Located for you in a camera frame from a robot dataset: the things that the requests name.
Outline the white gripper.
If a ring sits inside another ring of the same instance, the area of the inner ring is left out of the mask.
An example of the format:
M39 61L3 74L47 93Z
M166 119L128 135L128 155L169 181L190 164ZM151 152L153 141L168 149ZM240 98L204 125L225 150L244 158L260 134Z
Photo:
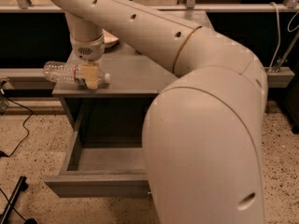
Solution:
M74 54L82 61L97 61L105 50L103 35L71 35L70 41ZM97 89L99 84L98 66L83 64L80 67L82 77L89 89Z

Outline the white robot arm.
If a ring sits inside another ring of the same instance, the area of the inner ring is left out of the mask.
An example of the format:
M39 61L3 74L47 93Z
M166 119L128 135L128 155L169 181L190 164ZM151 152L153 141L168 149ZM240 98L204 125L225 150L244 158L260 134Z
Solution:
M261 139L267 77L255 54L196 22L128 0L51 0L177 76L142 133L161 224L264 224Z

